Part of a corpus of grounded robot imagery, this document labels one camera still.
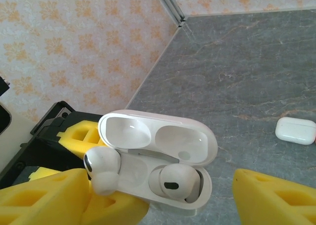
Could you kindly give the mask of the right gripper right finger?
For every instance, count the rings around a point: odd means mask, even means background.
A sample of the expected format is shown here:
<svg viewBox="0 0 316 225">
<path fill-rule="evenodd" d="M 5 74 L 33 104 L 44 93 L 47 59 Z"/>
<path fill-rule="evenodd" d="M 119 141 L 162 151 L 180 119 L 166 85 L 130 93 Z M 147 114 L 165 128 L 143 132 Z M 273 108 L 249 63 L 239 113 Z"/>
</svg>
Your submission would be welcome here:
<svg viewBox="0 0 316 225">
<path fill-rule="evenodd" d="M 242 225 L 314 225 L 316 189 L 247 169 L 234 173 Z"/>
</svg>

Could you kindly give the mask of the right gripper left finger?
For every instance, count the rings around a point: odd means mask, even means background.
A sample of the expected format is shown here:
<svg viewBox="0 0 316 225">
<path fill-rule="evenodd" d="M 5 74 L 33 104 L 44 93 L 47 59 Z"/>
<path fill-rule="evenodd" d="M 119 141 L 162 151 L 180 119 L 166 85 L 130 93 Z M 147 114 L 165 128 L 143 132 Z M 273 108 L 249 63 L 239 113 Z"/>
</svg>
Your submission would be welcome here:
<svg viewBox="0 0 316 225">
<path fill-rule="evenodd" d="M 2 225 L 79 225 L 89 198 L 84 169 L 71 169 L 0 191 Z"/>
</svg>

